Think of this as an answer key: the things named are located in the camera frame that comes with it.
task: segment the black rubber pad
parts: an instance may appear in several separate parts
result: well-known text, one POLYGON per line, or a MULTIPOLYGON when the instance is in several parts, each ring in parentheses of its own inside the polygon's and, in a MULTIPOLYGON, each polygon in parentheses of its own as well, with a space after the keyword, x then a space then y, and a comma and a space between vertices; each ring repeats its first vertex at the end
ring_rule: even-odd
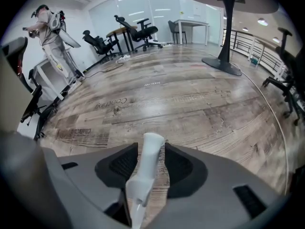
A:
POLYGON ((73 168, 73 167, 76 167, 78 166, 77 163, 75 162, 69 162, 69 163, 66 163, 66 164, 62 164, 61 167, 66 170, 66 169, 70 169, 70 168, 73 168))
POLYGON ((170 176, 167 198, 188 197, 206 181, 208 170, 201 160, 165 143, 165 166, 170 176))
POLYGON ((266 206, 248 185, 234 187, 233 190, 251 218, 255 218, 266 209, 266 206))
POLYGON ((138 162, 138 144, 133 143, 119 152, 100 160, 95 166, 97 177, 108 187, 125 189, 138 162))

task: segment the black office chair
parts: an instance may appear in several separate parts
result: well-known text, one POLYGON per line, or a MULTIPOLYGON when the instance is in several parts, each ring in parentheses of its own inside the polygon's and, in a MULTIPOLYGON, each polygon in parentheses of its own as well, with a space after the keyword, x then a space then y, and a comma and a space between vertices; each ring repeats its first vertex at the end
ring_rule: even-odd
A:
POLYGON ((143 47, 143 51, 146 51, 149 46, 153 46, 153 45, 158 45, 159 48, 162 48, 161 44, 157 40, 153 40, 149 42, 149 39, 151 40, 153 39, 152 34, 158 31, 158 28, 155 26, 148 27, 148 25, 150 25, 151 23, 144 25, 144 22, 149 19, 144 19, 137 22, 137 24, 141 24, 141 30, 137 31, 134 27, 132 27, 129 23, 125 21, 124 17, 119 17, 117 15, 115 15, 114 17, 118 23, 120 23, 121 25, 125 26, 128 29, 130 35, 132 36, 132 40, 134 42, 139 42, 141 40, 144 40, 144 44, 134 49, 135 52, 137 52, 137 49, 141 47, 143 47))
MULTIPOLYGON (((179 31, 176 31, 177 24, 175 24, 172 21, 168 21, 168 26, 170 27, 170 31, 173 34, 173 43, 175 43, 175 34, 176 34, 176 40, 177 40, 176 43, 178 43, 178 34, 179 34, 179 31)), ((187 44, 185 31, 182 31, 182 34, 184 34, 184 36, 185 36, 185 43, 187 44)))
POLYGON ((281 60, 283 60, 284 64, 287 66, 288 75, 284 81, 278 81, 272 78, 271 76, 269 76, 266 80, 264 80, 263 86, 266 87, 269 83, 271 83, 283 91, 285 102, 288 102, 289 104, 289 111, 284 112, 284 117, 288 118, 292 113, 293 109, 295 109, 297 119, 294 120, 294 125, 297 126, 298 121, 300 119, 300 115, 298 111, 297 100, 295 100, 290 90, 294 86, 297 93, 300 96, 300 99, 304 103, 305 84, 302 78, 305 76, 305 71, 304 71, 303 63, 300 60, 300 57, 302 57, 301 52, 303 48, 296 57, 291 55, 289 52, 285 50, 285 45, 286 45, 287 35, 292 36, 292 34, 288 30, 283 28, 278 28, 278 30, 283 33, 283 39, 282 39, 281 47, 276 47, 275 51, 279 54, 281 60))
POLYGON ((53 102, 43 112, 40 112, 40 109, 46 107, 46 105, 41 106, 41 107, 37 106, 39 98, 42 95, 42 88, 40 85, 37 84, 37 82, 34 79, 34 76, 33 76, 34 70, 33 69, 30 70, 29 79, 32 79, 32 81, 34 82, 34 84, 36 86, 35 90, 33 90, 27 84, 25 77, 22 73, 22 60, 23 60, 23 55, 24 55, 27 45, 28 45, 28 38, 19 37, 15 40, 9 42, 8 44, 4 45, 2 47, 2 50, 4 52, 4 55, 7 58, 8 62, 10 63, 13 71, 17 74, 17 76, 19 77, 19 79, 21 80, 23 85, 26 87, 26 89, 28 89, 28 91, 33 96, 28 107, 24 111, 24 114, 23 114, 20 122, 23 123, 29 117, 30 117, 30 121, 31 121, 31 118, 33 117, 34 114, 38 114, 40 116, 37 127, 36 127, 36 134, 34 137, 34 140, 37 140, 38 138, 45 136, 45 134, 42 132, 42 128, 43 128, 45 122, 47 121, 47 119, 49 118, 50 114, 52 112, 55 112, 55 113, 57 112, 57 110, 56 110, 57 104, 55 102, 53 102))
POLYGON ((84 31, 83 34, 84 34, 83 39, 85 40, 85 42, 92 45, 97 54, 99 54, 99 55, 105 54, 105 56, 95 64, 99 64, 101 62, 107 62, 110 59, 113 60, 113 58, 116 57, 116 54, 120 55, 119 52, 116 52, 116 53, 112 52, 114 45, 116 45, 118 43, 117 40, 111 41, 109 39, 108 44, 105 44, 106 40, 104 40, 102 37, 99 37, 99 36, 97 36, 95 38, 92 37, 90 35, 90 31, 88 31, 88 30, 84 31))

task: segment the wood plank flooring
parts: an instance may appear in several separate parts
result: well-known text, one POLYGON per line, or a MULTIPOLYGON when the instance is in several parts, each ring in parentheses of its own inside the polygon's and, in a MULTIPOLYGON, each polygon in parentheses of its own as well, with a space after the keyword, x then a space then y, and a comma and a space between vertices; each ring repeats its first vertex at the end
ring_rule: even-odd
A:
MULTIPOLYGON (((218 55, 218 47, 187 47, 191 48, 164 47, 157 53, 151 49, 146 53, 154 54, 148 57, 83 81, 46 124, 41 146, 67 156, 138 142, 141 154, 142 135, 156 132, 170 143, 230 158, 283 193, 286 150, 265 100, 246 76, 229 75, 201 62, 206 52, 218 55)), ((277 88, 261 87, 269 73, 250 66, 236 52, 231 52, 231 61, 260 87, 274 109, 286 137, 289 171, 293 171, 305 160, 304 125, 293 125, 294 114, 282 117, 288 106, 277 88)), ((108 62, 86 75, 113 67, 117 65, 108 62)), ((143 226, 165 205, 168 186, 163 149, 143 226)))

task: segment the desk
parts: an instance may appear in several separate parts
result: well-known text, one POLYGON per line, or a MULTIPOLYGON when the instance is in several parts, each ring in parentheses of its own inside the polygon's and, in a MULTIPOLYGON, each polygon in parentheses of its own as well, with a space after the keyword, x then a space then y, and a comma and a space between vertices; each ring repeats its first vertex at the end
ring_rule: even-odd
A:
MULTIPOLYGON (((68 56, 70 57, 70 59, 72 60, 73 64, 75 65, 75 67, 82 73, 82 70, 80 70, 77 66, 77 64, 75 63, 75 61, 73 60, 73 57, 70 53, 70 48, 66 50, 68 56)), ((52 84, 52 82, 49 80, 49 78, 47 77, 47 75, 45 74, 45 72, 42 70, 42 67, 45 66, 47 63, 49 63, 49 59, 45 58, 43 60, 41 60, 37 65, 35 65, 33 67, 34 69, 34 78, 36 77, 37 73, 39 73, 39 75, 42 77, 42 79, 44 80, 44 82, 47 84, 48 87, 50 87, 53 92, 55 93, 55 95, 60 99, 63 100, 63 96, 61 95, 61 91, 59 91, 58 89, 55 88, 55 86, 52 84)))
POLYGON ((180 45, 182 45, 182 26, 190 26, 192 28, 192 36, 191 39, 193 41, 193 27, 195 26, 205 26, 205 45, 208 45, 208 31, 209 31, 209 24, 205 22, 200 22, 200 21, 190 21, 190 20, 182 20, 178 19, 174 21, 175 24, 178 23, 179 26, 179 40, 180 40, 180 45))
POLYGON ((227 15, 226 35, 223 48, 217 58, 203 57, 202 62, 218 70, 234 75, 242 75, 241 71, 230 64, 230 37, 232 30, 233 8, 248 13, 274 13, 278 10, 275 0, 195 0, 208 5, 225 8, 227 15))
MULTIPOLYGON (((124 40, 125 40, 125 43, 126 43, 126 46, 127 46, 127 50, 128 50, 128 52, 130 52, 130 49, 129 49, 129 45, 128 45, 128 42, 127 42, 127 38, 126 38, 125 32, 126 32, 127 35, 128 35, 130 47, 132 48, 132 51, 134 51, 134 49, 133 49, 133 44, 132 44, 132 39, 131 39, 131 36, 130 36, 130 32, 129 32, 129 30, 128 30, 126 27, 118 28, 118 29, 116 29, 116 30, 114 30, 114 31, 111 31, 111 32, 109 32, 109 33, 106 35, 106 37, 109 37, 109 39, 111 40, 111 37, 114 36, 115 40, 118 40, 117 35, 123 34, 124 40)), ((119 48, 119 51, 120 51, 121 55, 123 55, 119 43, 118 43, 118 48, 119 48)))

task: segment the chair base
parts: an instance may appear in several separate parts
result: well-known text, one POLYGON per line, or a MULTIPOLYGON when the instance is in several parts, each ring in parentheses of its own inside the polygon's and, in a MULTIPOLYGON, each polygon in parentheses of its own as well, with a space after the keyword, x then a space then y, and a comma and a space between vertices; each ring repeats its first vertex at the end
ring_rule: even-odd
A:
POLYGON ((158 42, 157 40, 154 40, 154 39, 147 39, 147 38, 146 38, 146 39, 144 39, 144 41, 145 41, 144 44, 142 44, 142 45, 140 45, 140 46, 138 46, 138 47, 136 47, 136 48, 134 49, 135 52, 138 52, 137 49, 138 49, 138 48, 141 48, 141 47, 143 47, 143 51, 145 52, 149 46, 154 46, 154 45, 158 45, 159 48, 163 48, 163 46, 161 45, 161 43, 158 42))
POLYGON ((216 68, 217 70, 224 71, 233 75, 242 75, 241 70, 231 65, 229 62, 224 62, 218 58, 202 58, 201 61, 213 68, 216 68))
POLYGON ((39 120, 38 120, 38 124, 36 127, 36 133, 35 133, 35 137, 34 137, 34 141, 37 141, 38 138, 40 137, 44 137, 45 134, 42 132, 43 126, 44 124, 47 122, 47 120, 49 119, 49 116, 51 115, 51 113, 56 113, 57 112, 57 104, 56 103, 52 103, 50 104, 43 112, 39 112, 39 120))
POLYGON ((272 85, 276 86, 277 88, 279 88, 283 91, 283 96, 285 97, 285 102, 288 102, 288 105, 289 105, 289 111, 285 111, 283 113, 283 116, 284 116, 284 118, 288 118, 294 109, 296 116, 297 116, 297 119, 294 120, 294 125, 297 126, 298 121, 300 119, 300 114, 298 111, 297 103, 290 92, 292 85, 289 84, 288 86, 285 86, 282 82, 272 78, 271 76, 269 76, 266 80, 264 80, 263 86, 266 87, 269 83, 271 83, 272 85))

